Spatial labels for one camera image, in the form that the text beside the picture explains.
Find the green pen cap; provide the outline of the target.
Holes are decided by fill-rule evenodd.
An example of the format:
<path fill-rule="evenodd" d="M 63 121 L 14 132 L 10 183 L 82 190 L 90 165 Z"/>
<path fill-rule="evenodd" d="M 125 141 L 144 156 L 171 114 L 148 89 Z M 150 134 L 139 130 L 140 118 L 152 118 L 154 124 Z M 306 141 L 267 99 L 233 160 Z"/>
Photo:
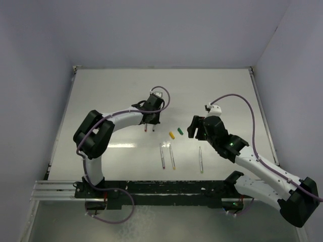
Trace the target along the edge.
<path fill-rule="evenodd" d="M 183 131 L 180 128 L 177 128 L 180 135 L 184 135 Z"/>

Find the yellow pen cap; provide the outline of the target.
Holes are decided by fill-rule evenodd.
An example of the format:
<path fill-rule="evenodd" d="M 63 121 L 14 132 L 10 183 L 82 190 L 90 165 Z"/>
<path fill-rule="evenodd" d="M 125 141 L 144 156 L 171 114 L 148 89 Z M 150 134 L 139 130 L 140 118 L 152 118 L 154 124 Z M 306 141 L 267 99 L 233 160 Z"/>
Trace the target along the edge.
<path fill-rule="evenodd" d="M 175 136 L 172 132 L 169 132 L 169 136 L 171 137 L 171 139 L 175 139 Z"/>

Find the yellow marker pen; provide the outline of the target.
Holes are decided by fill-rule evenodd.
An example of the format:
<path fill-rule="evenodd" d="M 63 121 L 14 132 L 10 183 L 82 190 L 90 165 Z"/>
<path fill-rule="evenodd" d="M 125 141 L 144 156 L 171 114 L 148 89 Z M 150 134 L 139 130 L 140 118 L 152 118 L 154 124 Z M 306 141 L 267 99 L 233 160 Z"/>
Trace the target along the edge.
<path fill-rule="evenodd" d="M 173 170 L 175 170 L 176 169 L 176 165 L 175 165 L 175 160 L 174 160 L 174 155 L 173 155 L 173 150 L 172 150 L 171 144 L 169 145 L 169 150 L 170 150 L 170 157 L 171 157 L 172 168 L 173 168 Z"/>

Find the purple marker pen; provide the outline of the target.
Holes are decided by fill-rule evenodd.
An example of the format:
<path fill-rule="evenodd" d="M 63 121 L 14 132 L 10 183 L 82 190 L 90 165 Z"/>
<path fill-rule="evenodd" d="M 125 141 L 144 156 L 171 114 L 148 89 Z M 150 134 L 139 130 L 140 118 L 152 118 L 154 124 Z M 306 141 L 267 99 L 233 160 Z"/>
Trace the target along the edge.
<path fill-rule="evenodd" d="M 164 153 L 163 153 L 163 146 L 162 146 L 161 143 L 159 144 L 159 149 L 160 149 L 160 157 L 161 157 L 162 168 L 165 169 L 166 168 L 165 159 L 164 159 Z"/>

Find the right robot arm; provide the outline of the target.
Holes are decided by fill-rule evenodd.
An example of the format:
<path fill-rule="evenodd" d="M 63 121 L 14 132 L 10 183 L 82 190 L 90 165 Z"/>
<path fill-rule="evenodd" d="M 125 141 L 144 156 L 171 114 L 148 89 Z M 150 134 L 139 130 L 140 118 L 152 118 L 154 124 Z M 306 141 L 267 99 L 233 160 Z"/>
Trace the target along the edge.
<path fill-rule="evenodd" d="M 261 158 L 245 140 L 229 134 L 218 116 L 195 115 L 187 129 L 188 137 L 208 141 L 220 157 L 255 174 L 258 179 L 234 172 L 225 184 L 229 197 L 247 195 L 270 205 L 295 227 L 302 228 L 320 201 L 316 182 L 301 179 Z"/>

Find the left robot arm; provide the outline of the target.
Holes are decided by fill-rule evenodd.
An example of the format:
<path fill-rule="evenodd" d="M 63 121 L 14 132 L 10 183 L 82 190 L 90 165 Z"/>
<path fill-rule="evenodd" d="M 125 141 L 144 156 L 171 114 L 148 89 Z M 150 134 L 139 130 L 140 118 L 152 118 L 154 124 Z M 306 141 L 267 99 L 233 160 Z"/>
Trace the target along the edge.
<path fill-rule="evenodd" d="M 115 113 L 102 114 L 97 110 L 88 113 L 73 136 L 76 153 L 83 160 L 83 181 L 88 183 L 86 192 L 98 198 L 104 191 L 101 157 L 106 151 L 114 132 L 138 125 L 157 125 L 165 101 L 160 92 L 152 92 L 147 100 Z"/>

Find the green marker pen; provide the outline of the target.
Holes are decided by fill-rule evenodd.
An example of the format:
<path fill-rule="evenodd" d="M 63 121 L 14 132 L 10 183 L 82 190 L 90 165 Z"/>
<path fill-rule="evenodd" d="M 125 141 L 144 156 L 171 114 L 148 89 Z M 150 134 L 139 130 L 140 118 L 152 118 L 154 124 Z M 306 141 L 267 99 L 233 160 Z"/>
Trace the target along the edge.
<path fill-rule="evenodd" d="M 202 149 L 199 147 L 199 164 L 200 164 L 200 173 L 203 173 L 203 159 L 202 159 Z"/>

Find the aluminium frame rail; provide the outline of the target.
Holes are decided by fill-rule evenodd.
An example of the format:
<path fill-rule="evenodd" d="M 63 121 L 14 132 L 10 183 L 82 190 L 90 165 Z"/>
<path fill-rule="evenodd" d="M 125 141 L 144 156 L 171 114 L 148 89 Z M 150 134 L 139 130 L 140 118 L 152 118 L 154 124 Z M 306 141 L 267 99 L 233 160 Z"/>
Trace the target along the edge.
<path fill-rule="evenodd" d="M 38 180 L 31 194 L 34 201 L 70 201 L 75 199 L 75 188 L 72 181 Z"/>

